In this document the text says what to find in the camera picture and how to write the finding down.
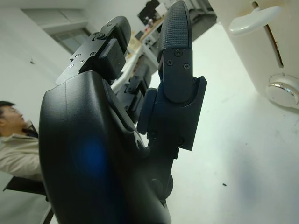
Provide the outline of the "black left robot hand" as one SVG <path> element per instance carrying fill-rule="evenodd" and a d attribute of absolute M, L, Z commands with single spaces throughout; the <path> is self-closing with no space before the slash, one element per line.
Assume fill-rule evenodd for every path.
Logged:
<path fill-rule="evenodd" d="M 90 35 L 43 97 L 40 164 L 60 224 L 171 223 L 172 164 L 192 150 L 207 81 L 192 75 L 191 21 L 178 1 L 161 29 L 160 84 L 142 94 L 139 120 L 130 118 L 111 87 L 130 31 L 118 16 Z"/>

